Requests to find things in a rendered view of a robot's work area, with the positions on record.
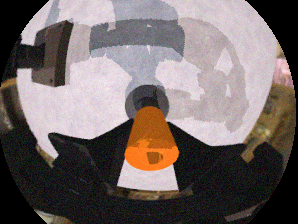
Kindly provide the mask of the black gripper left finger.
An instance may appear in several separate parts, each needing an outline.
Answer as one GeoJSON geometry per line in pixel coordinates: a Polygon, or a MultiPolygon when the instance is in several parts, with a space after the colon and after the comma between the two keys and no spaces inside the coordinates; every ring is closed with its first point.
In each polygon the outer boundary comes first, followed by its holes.
{"type": "Polygon", "coordinates": [[[77,163],[89,165],[100,177],[102,183],[105,183],[109,192],[116,192],[133,124],[134,119],[125,120],[112,131],[90,140],[64,136],[55,132],[48,133],[48,137],[59,155],[68,157],[77,163]]]}

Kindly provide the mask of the orange knob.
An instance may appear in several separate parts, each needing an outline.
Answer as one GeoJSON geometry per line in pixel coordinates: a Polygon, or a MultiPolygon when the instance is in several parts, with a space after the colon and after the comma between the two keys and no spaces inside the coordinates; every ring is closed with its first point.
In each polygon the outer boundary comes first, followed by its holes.
{"type": "Polygon", "coordinates": [[[141,171],[170,167],[178,157],[176,141],[160,109],[145,107],[138,111],[129,135],[125,159],[141,171]]]}

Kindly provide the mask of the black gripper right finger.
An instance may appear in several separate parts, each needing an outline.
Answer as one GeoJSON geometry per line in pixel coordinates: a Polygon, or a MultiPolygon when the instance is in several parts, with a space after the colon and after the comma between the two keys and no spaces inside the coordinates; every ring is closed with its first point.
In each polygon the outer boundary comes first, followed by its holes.
{"type": "Polygon", "coordinates": [[[218,161],[230,159],[230,157],[241,156],[245,151],[245,144],[237,145],[208,145],[204,141],[196,139],[189,135],[188,132],[182,131],[172,121],[168,123],[172,137],[176,141],[177,149],[180,151],[176,161],[173,163],[174,173],[176,173],[177,188],[180,193],[190,192],[192,185],[197,181],[204,179],[208,175],[210,169],[218,163],[218,161]]]}

